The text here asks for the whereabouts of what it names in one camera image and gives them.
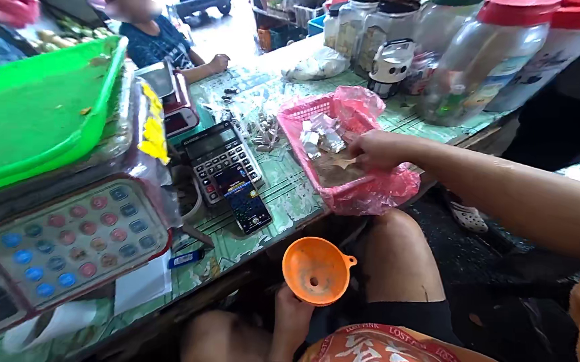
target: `pink plastic basket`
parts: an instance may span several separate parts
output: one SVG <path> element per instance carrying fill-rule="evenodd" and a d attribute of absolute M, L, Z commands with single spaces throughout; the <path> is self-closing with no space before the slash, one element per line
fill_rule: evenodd
<path fill-rule="evenodd" d="M 381 129 L 375 119 L 384 108 L 382 100 L 370 90 L 360 86 L 340 86 L 329 94 L 285 103 L 277 114 L 279 124 L 310 183 L 326 205 L 339 215 L 385 213 L 417 193 L 419 174 L 408 171 L 407 165 L 403 164 L 391 173 L 370 173 L 341 186 L 321 186 L 300 140 L 302 121 L 325 113 L 331 118 L 339 117 L 342 127 L 360 135 L 371 129 Z"/>

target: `green wooden counter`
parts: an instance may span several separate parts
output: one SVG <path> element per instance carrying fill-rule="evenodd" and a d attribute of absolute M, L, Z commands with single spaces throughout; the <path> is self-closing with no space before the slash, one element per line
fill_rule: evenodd
<path fill-rule="evenodd" d="M 251 63 L 233 66 L 220 75 L 194 84 L 190 88 L 192 97 L 197 104 L 209 104 L 210 108 L 217 107 L 217 105 L 224 105 L 220 99 L 224 95 L 223 90 L 237 87 L 240 93 L 234 96 L 234 102 L 229 107 L 239 117 L 242 114 L 243 119 L 247 120 L 249 117 L 258 118 L 262 108 L 268 113 L 273 113 L 282 103 L 292 97 L 324 94 L 334 91 L 340 85 L 365 85 L 366 82 L 362 78 L 349 71 L 319 81 L 286 82 L 282 80 L 281 69 L 309 57 L 322 42 L 322 36 L 311 37 L 256 58 Z M 202 122 L 196 131 L 213 124 L 209 113 L 201 107 L 198 108 Z M 386 110 L 380 116 L 379 123 L 387 131 L 417 135 L 457 145 L 471 140 L 502 116 L 503 114 L 500 113 L 483 112 L 457 127 L 430 126 L 414 113 L 411 100 L 396 96 L 386 102 Z M 173 290 L 171 293 L 118 316 L 114 316 L 112 310 L 113 293 L 101 293 L 103 297 L 98 299 L 99 307 L 95 325 L 12 356 L 1 350 L 2 337 L 0 336 L 0 361 L 42 362 L 82 358 L 100 349 L 102 343 L 114 333 L 143 317 L 153 316 L 154 312 L 189 296 L 200 285 L 218 278 L 236 265 L 252 258 L 257 252 L 282 240 L 297 228 L 309 224 L 326 213 L 320 196 L 314 193 L 303 170 L 293 159 L 289 145 L 276 148 L 269 153 L 256 152 L 254 147 L 252 149 L 265 179 L 260 193 L 274 219 L 269 226 L 248 237 L 237 237 L 235 232 L 238 227 L 229 210 L 221 207 L 205 210 L 204 217 L 200 218 L 196 226 L 212 237 L 216 247 L 198 263 L 185 265 L 172 271 Z M 198 244 L 190 246 L 179 254 L 197 249 Z"/>

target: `green plastic tray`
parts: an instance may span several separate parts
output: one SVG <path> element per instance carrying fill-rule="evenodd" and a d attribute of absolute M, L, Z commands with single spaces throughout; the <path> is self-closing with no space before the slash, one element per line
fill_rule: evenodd
<path fill-rule="evenodd" d="M 108 37 L 0 66 L 0 187 L 76 161 L 98 143 L 117 110 L 110 96 L 119 92 L 126 45 Z"/>

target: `phone screen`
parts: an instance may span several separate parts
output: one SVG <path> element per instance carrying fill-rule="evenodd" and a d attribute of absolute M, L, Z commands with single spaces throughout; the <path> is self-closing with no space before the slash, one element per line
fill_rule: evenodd
<path fill-rule="evenodd" d="M 272 221 L 270 213 L 243 166 L 232 165 L 215 174 L 214 179 L 218 184 L 218 190 L 230 203 L 238 226 L 246 235 Z"/>

